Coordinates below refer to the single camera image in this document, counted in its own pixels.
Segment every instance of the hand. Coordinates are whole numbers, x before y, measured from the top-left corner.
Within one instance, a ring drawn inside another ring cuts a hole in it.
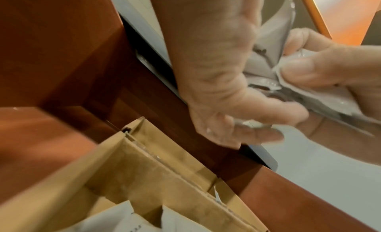
[[[269,127],[233,118],[296,125],[307,119],[298,103],[248,88],[242,73],[261,24],[263,0],[152,0],[179,93],[198,133],[226,147],[283,140]]]
[[[362,112],[381,121],[381,47],[339,45],[312,30],[294,29],[284,53],[290,55],[301,48],[318,53],[285,64],[285,80],[304,87],[347,86]],[[297,127],[309,139],[333,151],[381,165],[381,126],[362,126],[375,137],[313,113]]]

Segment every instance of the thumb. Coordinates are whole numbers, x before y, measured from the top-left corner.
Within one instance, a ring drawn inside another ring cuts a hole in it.
[[[375,46],[334,45],[286,63],[281,74],[288,82],[306,87],[369,83],[379,74],[380,52]]]

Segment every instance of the open cardboard box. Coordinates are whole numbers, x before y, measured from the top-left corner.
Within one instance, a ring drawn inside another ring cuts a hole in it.
[[[57,231],[126,200],[155,226],[165,205],[213,232],[267,231],[231,190],[221,197],[228,207],[234,198],[235,212],[217,202],[208,193],[221,184],[216,175],[152,123],[140,118],[124,131],[4,203],[2,231]]]

